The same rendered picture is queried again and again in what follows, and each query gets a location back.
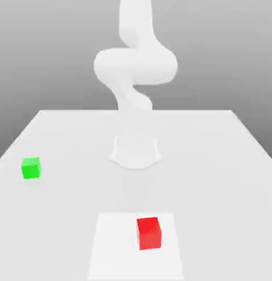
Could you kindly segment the small green cube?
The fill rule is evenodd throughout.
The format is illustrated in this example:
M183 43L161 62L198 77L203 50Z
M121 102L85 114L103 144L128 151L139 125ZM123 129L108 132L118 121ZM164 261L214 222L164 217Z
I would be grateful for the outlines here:
M24 158L21 170L24 179L39 178L41 174L40 158Z

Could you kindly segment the small red cube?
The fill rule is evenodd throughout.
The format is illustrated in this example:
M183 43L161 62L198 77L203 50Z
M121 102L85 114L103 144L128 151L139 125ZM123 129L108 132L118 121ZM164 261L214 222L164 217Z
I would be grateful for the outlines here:
M137 240L140 250L159 249L162 245L162 230L158 217L138 218Z

